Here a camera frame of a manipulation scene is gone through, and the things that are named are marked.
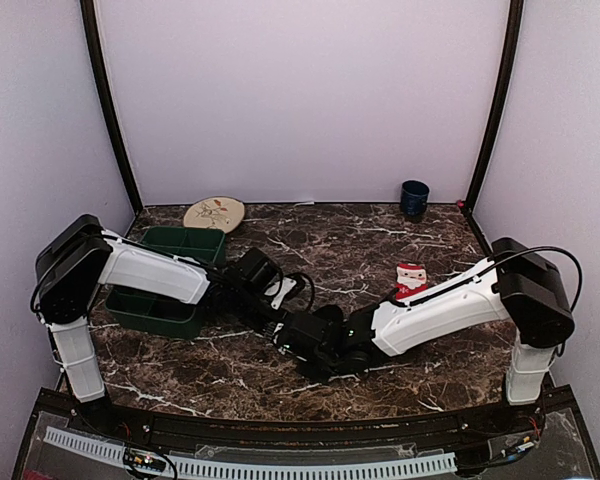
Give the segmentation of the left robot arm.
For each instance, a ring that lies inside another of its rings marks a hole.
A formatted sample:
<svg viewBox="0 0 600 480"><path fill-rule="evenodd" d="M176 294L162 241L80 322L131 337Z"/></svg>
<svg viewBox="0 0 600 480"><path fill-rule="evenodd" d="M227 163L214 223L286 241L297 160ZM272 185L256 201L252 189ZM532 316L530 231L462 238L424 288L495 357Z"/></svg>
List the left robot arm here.
<svg viewBox="0 0 600 480"><path fill-rule="evenodd" d="M57 361L74 398L84 404L81 417L100 436L121 427L110 406L88 328L92 298L103 285L140 290L184 305L252 308L260 330L278 320L293 279L263 253L244 255L229 266L163 253L110 230L90 214L78 217L37 257L31 312L50 332Z"/></svg>

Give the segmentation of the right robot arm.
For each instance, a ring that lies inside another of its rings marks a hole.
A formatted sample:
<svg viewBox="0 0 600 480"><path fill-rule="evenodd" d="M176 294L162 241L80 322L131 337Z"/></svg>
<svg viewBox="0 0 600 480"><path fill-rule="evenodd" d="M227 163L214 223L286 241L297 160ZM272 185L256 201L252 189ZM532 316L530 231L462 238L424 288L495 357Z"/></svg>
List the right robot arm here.
<svg viewBox="0 0 600 480"><path fill-rule="evenodd" d="M545 374L574 333L575 299L565 292L548 247L527 248L509 237L493 242L491 256L469 270L403 301L388 296L350 316L328 305L314 313L290 312L266 335L311 377L365 372L439 337L499 320L516 326L505 400L490 413L501 434L514 432L541 394Z"/></svg>

